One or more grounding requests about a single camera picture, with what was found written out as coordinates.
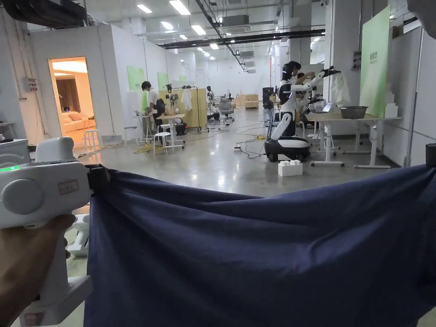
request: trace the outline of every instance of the table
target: table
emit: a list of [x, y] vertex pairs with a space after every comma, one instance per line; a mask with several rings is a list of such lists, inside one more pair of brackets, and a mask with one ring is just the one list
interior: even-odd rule
[[[140, 125], [141, 125], [142, 132], [141, 132], [141, 141], [140, 142], [142, 142], [143, 136], [145, 136], [145, 143], [152, 141], [151, 138], [150, 139], [148, 138], [148, 132], [150, 132], [150, 135], [151, 135], [150, 125], [151, 125], [151, 119], [153, 118], [153, 114], [149, 113], [149, 114], [140, 115], [140, 116], [136, 115], [133, 118], [137, 118], [139, 120]], [[144, 132], [144, 125], [143, 125], [144, 118], [145, 118], [145, 121], [147, 124], [147, 132], [146, 133]]]
[[391, 166], [376, 166], [375, 159], [377, 156], [377, 139], [378, 139], [378, 131], [376, 126], [371, 127], [370, 131], [370, 141], [371, 141], [371, 151], [359, 151], [360, 146], [360, 126], [362, 123], [367, 122], [384, 122], [385, 120], [395, 120], [402, 119], [401, 117], [396, 118], [381, 118], [369, 114], [365, 114], [364, 118], [361, 119], [344, 119], [340, 113], [311, 113], [306, 116], [309, 121], [320, 123], [320, 149], [324, 150], [324, 136], [326, 136], [326, 160], [325, 161], [312, 161], [311, 165], [314, 167], [318, 166], [341, 166], [344, 167], [345, 163], [342, 161], [331, 161], [331, 125], [332, 122], [351, 122], [356, 121], [357, 129], [356, 129], [356, 143], [355, 143], [355, 151], [344, 151], [343, 153], [370, 153], [371, 159], [369, 165], [355, 165], [354, 168], [377, 168], [377, 169], [389, 169]]
[[174, 148], [176, 147], [181, 147], [182, 149], [184, 149], [184, 145], [176, 145], [176, 142], [182, 142], [185, 143], [185, 140], [176, 140], [174, 137], [174, 125], [176, 124], [176, 118], [180, 118], [182, 119], [183, 117], [185, 117], [184, 113], [180, 113], [177, 115], [171, 115], [171, 116], [165, 116], [165, 115], [161, 115], [159, 116], [157, 119], [167, 119], [168, 123], [170, 124], [170, 134], [171, 134], [171, 145], [167, 146], [170, 148], [173, 148], [173, 152], [174, 152]]

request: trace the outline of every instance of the white box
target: white box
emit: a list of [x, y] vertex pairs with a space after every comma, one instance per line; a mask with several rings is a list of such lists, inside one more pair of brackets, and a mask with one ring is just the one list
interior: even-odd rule
[[279, 163], [279, 175], [282, 177], [303, 174], [303, 164], [299, 160], [282, 161]]
[[385, 118], [397, 118], [398, 117], [398, 106], [394, 103], [389, 103], [386, 105]]

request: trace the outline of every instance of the partition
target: partition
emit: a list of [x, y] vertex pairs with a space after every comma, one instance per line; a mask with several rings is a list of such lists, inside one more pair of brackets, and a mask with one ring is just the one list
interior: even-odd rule
[[[192, 100], [192, 109], [190, 111], [186, 111], [185, 105], [182, 102], [183, 92], [189, 92], [191, 94]], [[206, 128], [208, 124], [208, 113], [206, 106], [206, 89], [173, 89], [173, 94], [177, 94], [179, 96], [178, 108], [179, 113], [184, 113], [186, 116], [183, 118], [183, 121], [187, 123], [188, 127], [201, 127]], [[167, 91], [159, 91], [159, 95], [161, 99], [165, 99], [165, 95], [168, 94]]]

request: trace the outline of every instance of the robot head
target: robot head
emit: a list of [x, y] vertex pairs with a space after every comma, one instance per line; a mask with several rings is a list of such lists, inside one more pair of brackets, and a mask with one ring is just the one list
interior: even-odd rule
[[296, 61], [290, 61], [283, 66], [282, 81], [288, 81], [298, 74], [301, 65]]

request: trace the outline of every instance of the navy blue cloth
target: navy blue cloth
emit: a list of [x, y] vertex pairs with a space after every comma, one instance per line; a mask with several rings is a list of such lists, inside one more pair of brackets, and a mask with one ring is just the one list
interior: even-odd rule
[[111, 170], [84, 326], [409, 326], [436, 305], [435, 173], [258, 198]]

